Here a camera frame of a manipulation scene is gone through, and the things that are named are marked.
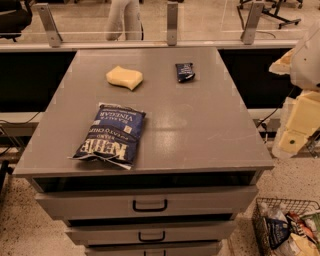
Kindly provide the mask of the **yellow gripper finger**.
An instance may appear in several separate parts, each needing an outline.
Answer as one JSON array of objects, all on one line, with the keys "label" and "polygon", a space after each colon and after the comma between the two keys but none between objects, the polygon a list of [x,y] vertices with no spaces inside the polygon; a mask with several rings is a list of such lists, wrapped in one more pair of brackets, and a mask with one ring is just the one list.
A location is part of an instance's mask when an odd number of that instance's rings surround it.
[{"label": "yellow gripper finger", "polygon": [[277,75],[286,75],[290,73],[290,65],[291,65],[291,58],[293,55],[294,50],[290,49],[286,52],[281,58],[276,60],[271,64],[269,67],[269,71],[271,73]]}]

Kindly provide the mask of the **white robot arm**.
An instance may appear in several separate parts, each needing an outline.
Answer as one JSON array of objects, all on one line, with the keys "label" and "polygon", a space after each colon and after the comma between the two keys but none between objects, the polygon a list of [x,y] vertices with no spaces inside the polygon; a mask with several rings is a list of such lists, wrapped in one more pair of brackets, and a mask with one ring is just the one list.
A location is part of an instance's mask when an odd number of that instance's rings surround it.
[{"label": "white robot arm", "polygon": [[301,89],[296,99],[285,99],[272,154],[290,158],[305,146],[320,128],[320,21],[317,20],[298,41],[269,67],[271,73],[288,74]]}]

